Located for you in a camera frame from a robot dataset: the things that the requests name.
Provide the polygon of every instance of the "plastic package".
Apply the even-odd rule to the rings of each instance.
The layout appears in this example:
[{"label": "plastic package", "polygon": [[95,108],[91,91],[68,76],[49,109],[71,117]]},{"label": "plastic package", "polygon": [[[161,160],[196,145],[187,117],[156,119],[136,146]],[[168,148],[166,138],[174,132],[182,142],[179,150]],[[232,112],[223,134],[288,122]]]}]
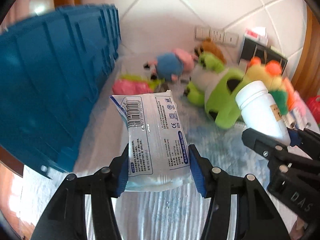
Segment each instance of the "plastic package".
[{"label": "plastic package", "polygon": [[164,191],[191,182],[188,145],[171,91],[110,98],[129,133],[126,190]]},{"label": "plastic package", "polygon": [[280,110],[262,81],[254,81],[236,95],[236,102],[248,128],[253,128],[289,146],[290,137]]}]

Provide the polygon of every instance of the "brown plush toy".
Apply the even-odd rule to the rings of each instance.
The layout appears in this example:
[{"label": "brown plush toy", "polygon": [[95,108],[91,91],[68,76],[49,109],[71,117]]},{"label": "brown plush toy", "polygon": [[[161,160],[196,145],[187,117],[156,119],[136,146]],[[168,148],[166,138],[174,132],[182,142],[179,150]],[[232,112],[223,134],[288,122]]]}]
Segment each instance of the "brown plush toy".
[{"label": "brown plush toy", "polygon": [[199,57],[202,52],[211,52],[218,59],[220,59],[224,64],[227,63],[225,60],[222,51],[219,47],[211,41],[211,38],[206,38],[199,46],[195,47],[195,54]]}]

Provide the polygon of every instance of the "wall switch panel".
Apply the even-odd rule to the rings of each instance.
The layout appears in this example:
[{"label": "wall switch panel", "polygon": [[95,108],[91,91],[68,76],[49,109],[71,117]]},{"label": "wall switch panel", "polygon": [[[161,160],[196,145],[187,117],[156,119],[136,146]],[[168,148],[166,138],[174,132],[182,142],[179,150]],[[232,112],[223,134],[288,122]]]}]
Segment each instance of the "wall switch panel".
[{"label": "wall switch panel", "polygon": [[211,30],[211,40],[215,43],[223,44],[224,36],[224,30]]},{"label": "wall switch panel", "polygon": [[195,27],[195,40],[204,41],[206,38],[210,37],[211,28],[196,26]]},{"label": "wall switch panel", "polygon": [[223,45],[235,47],[238,43],[239,35],[237,33],[228,33],[224,35]]}]

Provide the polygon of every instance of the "bottle label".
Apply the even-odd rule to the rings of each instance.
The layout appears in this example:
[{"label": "bottle label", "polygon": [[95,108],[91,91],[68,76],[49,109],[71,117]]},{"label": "bottle label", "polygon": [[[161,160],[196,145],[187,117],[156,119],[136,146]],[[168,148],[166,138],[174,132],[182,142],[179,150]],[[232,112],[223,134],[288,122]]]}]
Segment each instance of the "bottle label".
[{"label": "bottle label", "polygon": [[279,120],[281,120],[282,116],[278,106],[274,104],[274,105],[271,105],[270,108],[271,108],[271,111],[273,112],[273,115],[275,116],[276,121],[278,122]]}]

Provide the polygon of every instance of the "green plush toy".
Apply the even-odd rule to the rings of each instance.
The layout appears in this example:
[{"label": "green plush toy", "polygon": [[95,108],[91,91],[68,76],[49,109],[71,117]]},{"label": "green plush toy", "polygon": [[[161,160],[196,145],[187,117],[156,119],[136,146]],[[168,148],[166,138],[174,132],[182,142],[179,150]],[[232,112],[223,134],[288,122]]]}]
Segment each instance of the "green plush toy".
[{"label": "green plush toy", "polygon": [[203,52],[184,94],[224,129],[232,127],[241,111],[235,97],[250,81],[237,68],[226,68],[212,53]]}]

